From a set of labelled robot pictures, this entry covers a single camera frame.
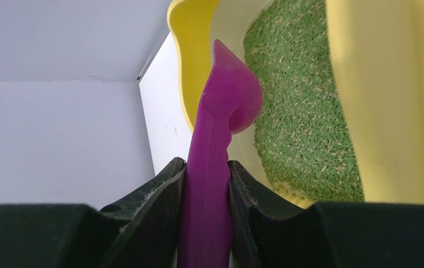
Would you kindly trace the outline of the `yellow litter box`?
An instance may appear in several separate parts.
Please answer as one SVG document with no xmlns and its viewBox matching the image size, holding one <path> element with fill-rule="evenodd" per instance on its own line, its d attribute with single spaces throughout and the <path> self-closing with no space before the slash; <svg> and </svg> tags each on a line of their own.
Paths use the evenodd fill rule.
<svg viewBox="0 0 424 268">
<path fill-rule="evenodd" d="M 167 23 L 189 127 L 221 40 L 243 41 L 270 1 L 172 1 Z M 424 204 L 424 1 L 325 1 L 330 60 L 370 202 Z"/>
</svg>

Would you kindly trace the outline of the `magenta plastic scoop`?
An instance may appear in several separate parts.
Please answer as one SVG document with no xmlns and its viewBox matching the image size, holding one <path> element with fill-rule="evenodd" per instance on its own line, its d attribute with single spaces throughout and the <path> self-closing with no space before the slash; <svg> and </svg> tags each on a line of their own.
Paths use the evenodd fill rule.
<svg viewBox="0 0 424 268">
<path fill-rule="evenodd" d="M 197 108 L 181 208 L 178 267 L 228 267 L 233 242 L 228 146 L 258 117 L 258 78 L 220 40 Z"/>
</svg>

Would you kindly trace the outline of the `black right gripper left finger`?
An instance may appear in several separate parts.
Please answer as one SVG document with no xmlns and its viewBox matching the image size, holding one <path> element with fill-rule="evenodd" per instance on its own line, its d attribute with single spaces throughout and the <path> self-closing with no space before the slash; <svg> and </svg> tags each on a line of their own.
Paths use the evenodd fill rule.
<svg viewBox="0 0 424 268">
<path fill-rule="evenodd" d="M 0 267 L 174 267 L 185 161 L 101 210 L 0 204 Z"/>
</svg>

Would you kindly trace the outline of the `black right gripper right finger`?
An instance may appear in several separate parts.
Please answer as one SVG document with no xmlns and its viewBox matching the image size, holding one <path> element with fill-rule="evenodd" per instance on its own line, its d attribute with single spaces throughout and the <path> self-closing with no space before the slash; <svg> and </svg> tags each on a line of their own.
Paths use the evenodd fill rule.
<svg viewBox="0 0 424 268">
<path fill-rule="evenodd" d="M 228 163 L 232 267 L 424 267 L 424 205 L 316 202 L 300 208 Z"/>
</svg>

